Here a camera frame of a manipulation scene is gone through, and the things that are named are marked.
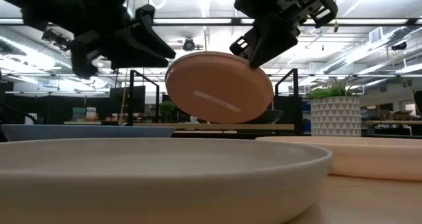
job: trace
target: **blue bowl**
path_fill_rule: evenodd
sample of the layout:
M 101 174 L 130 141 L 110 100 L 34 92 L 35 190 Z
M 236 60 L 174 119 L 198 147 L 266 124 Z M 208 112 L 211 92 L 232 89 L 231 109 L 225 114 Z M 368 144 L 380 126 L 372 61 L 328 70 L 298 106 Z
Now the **blue bowl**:
M 10 142 L 62 138 L 169 138 L 171 127 L 99 125 L 2 125 Z

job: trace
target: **geometric planter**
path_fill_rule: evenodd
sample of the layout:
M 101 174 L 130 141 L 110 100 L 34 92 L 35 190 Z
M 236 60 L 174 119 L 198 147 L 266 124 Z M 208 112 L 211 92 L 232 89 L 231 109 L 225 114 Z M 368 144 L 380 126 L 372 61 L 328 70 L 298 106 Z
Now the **geometric planter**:
M 360 136 L 361 106 L 355 96 L 311 100 L 312 136 Z

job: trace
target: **white logo on plate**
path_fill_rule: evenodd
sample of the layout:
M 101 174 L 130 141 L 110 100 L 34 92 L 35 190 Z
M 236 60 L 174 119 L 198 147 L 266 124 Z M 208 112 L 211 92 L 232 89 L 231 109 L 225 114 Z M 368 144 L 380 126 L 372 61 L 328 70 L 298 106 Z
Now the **white logo on plate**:
M 234 111 L 234 112 L 240 112 L 240 111 L 242 111 L 241 109 L 237 108 L 234 105 L 230 105 L 227 102 L 224 102 L 224 101 L 222 101 L 220 99 L 214 98 L 214 97 L 212 97 L 210 95 L 207 95 L 205 93 L 194 91 L 193 94 L 196 95 L 196 96 L 199 96 L 200 98 L 204 98 L 204 99 L 207 99 L 207 100 L 209 100 L 211 102 L 214 102 L 214 103 L 216 103 L 218 105 L 224 106 L 224 107 L 228 108 L 231 111 Z

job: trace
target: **green plant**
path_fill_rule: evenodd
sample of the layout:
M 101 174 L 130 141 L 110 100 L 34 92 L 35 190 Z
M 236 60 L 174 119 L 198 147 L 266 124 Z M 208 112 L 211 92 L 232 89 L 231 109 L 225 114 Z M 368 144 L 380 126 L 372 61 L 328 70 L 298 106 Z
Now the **green plant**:
M 337 78 L 334 78 L 326 88 L 317 88 L 312 90 L 309 97 L 311 99 L 321 99 L 338 96 L 353 96 L 353 92 L 350 91 L 352 85 L 348 83 L 349 78 L 350 75 L 343 80 L 337 80 Z
M 160 104 L 160 113 L 162 115 L 169 115 L 176 109 L 176 106 L 171 101 L 163 101 Z

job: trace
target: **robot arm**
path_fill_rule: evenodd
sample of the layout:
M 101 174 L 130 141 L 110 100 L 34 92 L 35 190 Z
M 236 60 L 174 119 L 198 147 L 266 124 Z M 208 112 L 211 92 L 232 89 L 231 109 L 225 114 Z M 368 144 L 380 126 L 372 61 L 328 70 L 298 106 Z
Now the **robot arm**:
M 94 76 L 92 60 L 102 55 L 111 68 L 167 67 L 175 52 L 153 30 L 155 9 L 145 5 L 131 19 L 125 0 L 6 0 L 22 9 L 26 25 L 45 31 L 52 22 L 75 35 L 68 45 L 80 77 Z M 333 0 L 235 0 L 255 19 L 253 28 L 230 46 L 255 69 L 297 44 L 298 25 L 311 17 L 321 27 L 336 17 Z

